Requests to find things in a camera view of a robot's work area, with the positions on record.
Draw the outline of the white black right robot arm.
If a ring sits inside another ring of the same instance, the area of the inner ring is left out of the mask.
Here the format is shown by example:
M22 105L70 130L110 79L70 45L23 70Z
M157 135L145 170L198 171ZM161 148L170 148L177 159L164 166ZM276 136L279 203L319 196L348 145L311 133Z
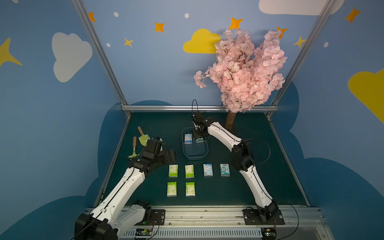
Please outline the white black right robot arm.
M193 138L215 137L231 152L231 165L246 180L256 203L256 218L264 225L283 225L284 219L278 204L266 190L254 164L250 140L242 140L226 130L213 118L205 118L202 113L192 115L195 129Z

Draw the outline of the green tissue pack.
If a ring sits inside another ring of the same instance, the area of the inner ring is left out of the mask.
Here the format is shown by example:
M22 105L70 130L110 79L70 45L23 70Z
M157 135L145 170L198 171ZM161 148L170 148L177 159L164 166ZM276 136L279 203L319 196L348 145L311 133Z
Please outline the green tissue pack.
M192 179L195 177L194 165L185 165L186 179Z
M177 182L168 182L167 197L176 197L176 196L177 196Z
M169 178L177 178L178 177L178 165L169 165Z
M186 197L195 197L196 187L195 182L186 182Z

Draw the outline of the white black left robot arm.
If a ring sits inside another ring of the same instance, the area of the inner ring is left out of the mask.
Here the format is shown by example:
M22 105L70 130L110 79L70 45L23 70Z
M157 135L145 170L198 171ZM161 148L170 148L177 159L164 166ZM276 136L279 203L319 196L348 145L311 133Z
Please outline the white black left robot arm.
M119 240L134 225L147 223L151 204L137 201L122 212L128 200L144 180L158 167L176 161L176 152L158 139L150 139L142 151L129 160L129 166L109 195L90 214L81 214L75 222L75 240Z

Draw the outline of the white blue elephant tissue pack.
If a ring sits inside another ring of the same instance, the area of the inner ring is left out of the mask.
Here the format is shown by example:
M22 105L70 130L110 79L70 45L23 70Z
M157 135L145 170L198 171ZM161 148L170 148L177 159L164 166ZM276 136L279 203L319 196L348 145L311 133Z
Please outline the white blue elephant tissue pack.
M205 177L213 176L213 165L212 164L203 164L203 171Z

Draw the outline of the teal tissue pack bottom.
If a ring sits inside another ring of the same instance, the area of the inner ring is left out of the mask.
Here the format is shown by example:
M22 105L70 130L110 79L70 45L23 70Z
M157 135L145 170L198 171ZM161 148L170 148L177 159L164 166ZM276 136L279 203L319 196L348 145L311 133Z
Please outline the teal tissue pack bottom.
M198 144L198 143L203 143L205 141L205 139L204 138L198 138L198 139L196 139L196 143Z

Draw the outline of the blue monster tissue pack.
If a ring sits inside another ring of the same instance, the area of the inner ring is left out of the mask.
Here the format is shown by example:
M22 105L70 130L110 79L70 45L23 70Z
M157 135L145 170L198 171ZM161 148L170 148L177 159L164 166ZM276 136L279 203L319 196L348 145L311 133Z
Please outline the blue monster tissue pack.
M220 173L221 177L229 177L231 175L229 164L220 164Z

